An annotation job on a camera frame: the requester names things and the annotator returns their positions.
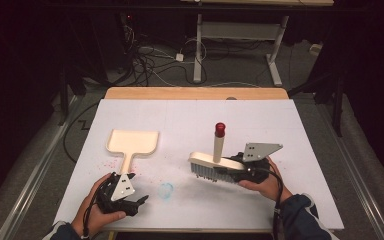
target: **brush handle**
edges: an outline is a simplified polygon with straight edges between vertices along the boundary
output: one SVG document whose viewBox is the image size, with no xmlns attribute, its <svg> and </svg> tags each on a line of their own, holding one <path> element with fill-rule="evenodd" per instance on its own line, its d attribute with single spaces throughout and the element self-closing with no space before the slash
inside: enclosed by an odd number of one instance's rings
<svg viewBox="0 0 384 240">
<path fill-rule="evenodd" d="M 214 133 L 214 152 L 213 152 L 213 162 L 215 163 L 219 163 L 221 159 L 221 153 L 223 152 L 225 129 L 226 129 L 226 125 L 224 125 L 224 123 L 216 124 L 216 131 Z"/>
<path fill-rule="evenodd" d="M 132 162 L 133 156 L 131 154 L 124 153 L 123 164 L 121 165 L 120 174 L 130 173 L 130 163 Z"/>
</svg>

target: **red cap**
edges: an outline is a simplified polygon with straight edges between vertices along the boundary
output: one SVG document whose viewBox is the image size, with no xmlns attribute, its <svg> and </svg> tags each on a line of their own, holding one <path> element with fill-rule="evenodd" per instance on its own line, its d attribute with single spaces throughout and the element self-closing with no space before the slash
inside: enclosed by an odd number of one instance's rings
<svg viewBox="0 0 384 240">
<path fill-rule="evenodd" d="M 224 137 L 224 129 L 226 128 L 226 125 L 224 123 L 217 123 L 216 124 L 216 137 L 222 138 Z"/>
</svg>

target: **metal bracket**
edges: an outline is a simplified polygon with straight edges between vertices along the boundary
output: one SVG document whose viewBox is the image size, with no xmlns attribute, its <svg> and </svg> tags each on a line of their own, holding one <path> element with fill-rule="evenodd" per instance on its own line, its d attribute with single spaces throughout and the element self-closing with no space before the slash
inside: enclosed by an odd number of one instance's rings
<svg viewBox="0 0 384 240">
<path fill-rule="evenodd" d="M 258 161 L 281 148 L 283 145 L 279 143 L 247 143 L 242 160 L 244 162 Z"/>
<path fill-rule="evenodd" d="M 132 195 L 134 192 L 135 189 L 133 188 L 132 183 L 130 183 L 128 175 L 122 174 L 111 196 L 111 201 L 117 201 L 121 198 L 125 198 Z"/>
</svg>

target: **white desk frame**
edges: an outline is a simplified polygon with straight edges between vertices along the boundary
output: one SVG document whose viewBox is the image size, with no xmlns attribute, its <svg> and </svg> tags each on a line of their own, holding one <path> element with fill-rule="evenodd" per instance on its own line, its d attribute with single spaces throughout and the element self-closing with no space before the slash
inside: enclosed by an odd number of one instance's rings
<svg viewBox="0 0 384 240">
<path fill-rule="evenodd" d="M 281 24 L 255 24 L 255 23 L 226 23 L 226 22 L 203 22 L 202 14 L 198 14 L 197 34 L 196 34 L 196 53 L 193 81 L 201 82 L 201 64 L 202 38 L 228 38 L 228 39 L 251 39 L 251 40 L 274 40 L 273 52 L 266 55 L 267 65 L 273 83 L 276 87 L 282 86 L 279 71 L 276 67 L 276 56 L 282 43 L 283 34 L 285 33 L 288 16 L 282 18 Z M 250 29 L 261 29 L 261 31 L 247 31 Z"/>
<path fill-rule="evenodd" d="M 259 5 L 305 5 L 305 6 L 332 6 L 332 0 L 197 0 L 201 5 L 202 2 L 208 3 L 242 3 L 242 4 L 259 4 Z M 282 80 L 276 67 L 276 56 L 282 43 L 283 34 L 289 16 L 283 16 L 280 24 L 255 24 L 255 23 L 233 23 L 233 22 L 203 22 L 202 14 L 198 14 L 197 34 L 196 34 L 196 53 L 194 77 L 195 83 L 201 82 L 201 65 L 202 65 L 202 38 L 226 38 L 226 39 L 250 39 L 250 40 L 274 40 L 273 51 L 266 55 L 268 68 L 276 87 L 282 86 Z"/>
</svg>

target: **wrist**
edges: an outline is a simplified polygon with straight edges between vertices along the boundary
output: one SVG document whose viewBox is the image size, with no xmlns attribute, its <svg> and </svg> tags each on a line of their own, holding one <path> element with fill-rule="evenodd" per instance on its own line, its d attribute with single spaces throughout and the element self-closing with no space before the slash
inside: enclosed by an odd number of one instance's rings
<svg viewBox="0 0 384 240">
<path fill-rule="evenodd" d="M 286 201 L 292 196 L 293 194 L 287 188 L 284 188 L 282 191 L 282 195 L 280 196 L 280 204 L 282 204 L 284 201 Z"/>
<path fill-rule="evenodd" d="M 79 235 L 79 237 L 83 236 L 83 225 L 77 223 L 76 221 L 73 221 L 71 223 L 71 227 L 74 229 L 74 231 Z"/>
</svg>

